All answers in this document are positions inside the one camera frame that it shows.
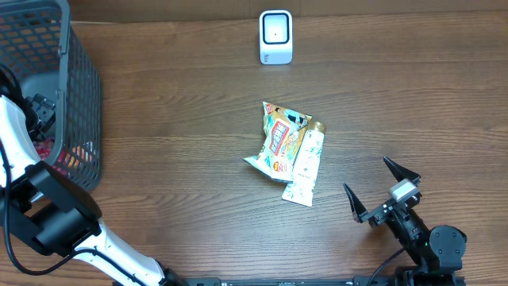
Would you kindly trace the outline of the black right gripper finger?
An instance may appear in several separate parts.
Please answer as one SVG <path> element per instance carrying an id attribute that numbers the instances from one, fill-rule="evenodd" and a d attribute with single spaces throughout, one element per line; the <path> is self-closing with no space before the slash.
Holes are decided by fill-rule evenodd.
<path id="1" fill-rule="evenodd" d="M 363 221 L 364 216 L 368 213 L 367 209 L 346 183 L 343 183 L 343 187 L 346 195 L 348 196 L 353 219 L 355 221 Z"/>
<path id="2" fill-rule="evenodd" d="M 413 171 L 397 164 L 389 157 L 384 157 L 383 162 L 389 168 L 392 175 L 398 182 L 401 182 L 403 180 L 409 180 L 415 186 L 418 186 L 420 184 L 421 176 L 419 174 L 417 174 L 416 172 L 413 172 Z"/>

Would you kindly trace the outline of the red purple tissue pack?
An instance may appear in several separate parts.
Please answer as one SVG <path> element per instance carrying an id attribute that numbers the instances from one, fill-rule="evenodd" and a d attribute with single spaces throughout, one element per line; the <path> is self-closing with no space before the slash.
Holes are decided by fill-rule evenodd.
<path id="1" fill-rule="evenodd" d="M 46 160 L 48 158 L 48 156 L 52 151 L 54 143 L 55 143 L 54 137 L 49 137 L 47 139 L 44 139 L 43 141 L 33 141 L 35 150 L 37 151 L 37 154 L 42 160 Z M 59 155 L 57 162 L 62 163 L 64 161 L 65 156 L 66 156 L 65 153 L 62 152 Z M 61 172 L 62 174 L 66 175 L 66 171 L 63 170 L 61 167 L 57 167 L 56 164 L 54 164 L 52 167 L 55 168 L 58 172 Z"/>

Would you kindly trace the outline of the white floral cream tube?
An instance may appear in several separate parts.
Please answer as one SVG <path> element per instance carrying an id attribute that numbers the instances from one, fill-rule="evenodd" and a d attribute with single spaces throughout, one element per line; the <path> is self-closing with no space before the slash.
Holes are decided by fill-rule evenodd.
<path id="1" fill-rule="evenodd" d="M 282 199 L 306 207 L 313 205 L 314 188 L 318 177 L 326 125 L 310 122 L 305 132 L 293 168 L 293 182 L 288 184 Z"/>

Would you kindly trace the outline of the yellow orange snack bag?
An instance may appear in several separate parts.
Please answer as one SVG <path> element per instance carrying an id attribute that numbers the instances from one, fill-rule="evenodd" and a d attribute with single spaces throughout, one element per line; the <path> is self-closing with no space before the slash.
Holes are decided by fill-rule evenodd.
<path id="1" fill-rule="evenodd" d="M 294 162 L 312 116 L 263 102 L 266 138 L 260 152 L 244 161 L 271 180 L 292 183 Z"/>

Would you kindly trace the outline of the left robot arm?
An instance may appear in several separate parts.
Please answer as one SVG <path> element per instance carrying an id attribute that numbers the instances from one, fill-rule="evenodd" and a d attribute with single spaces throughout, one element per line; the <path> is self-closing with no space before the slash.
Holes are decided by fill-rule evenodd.
<path id="1" fill-rule="evenodd" d="M 183 285 L 185 282 L 156 259 L 146 257 L 119 238 L 102 220 L 98 204 L 44 162 L 34 148 L 21 85 L 1 67 L 1 158 L 5 172 L 1 224 L 6 252 L 19 271 L 43 276 L 72 259 L 93 265 L 118 285 Z M 43 270 L 26 268 L 15 256 L 11 238 L 61 261 Z"/>

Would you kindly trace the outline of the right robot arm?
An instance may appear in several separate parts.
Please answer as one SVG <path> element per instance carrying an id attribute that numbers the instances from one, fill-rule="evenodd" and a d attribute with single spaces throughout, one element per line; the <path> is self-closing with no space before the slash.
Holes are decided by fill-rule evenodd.
<path id="1" fill-rule="evenodd" d="M 389 191 L 389 199 L 372 211 L 360 202 L 353 190 L 344 185 L 352 216 L 358 223 L 367 222 L 374 228 L 387 225 L 402 248 L 387 258 L 369 277 L 357 276 L 355 285 L 464 285 L 465 279 L 456 272 L 463 268 L 467 235 L 449 225 L 430 229 L 415 212 L 421 201 L 418 185 L 421 176 L 404 168 L 389 157 L 383 158 L 397 180 Z M 390 276 L 380 272 L 401 253 L 407 253 L 413 266 L 397 267 Z"/>

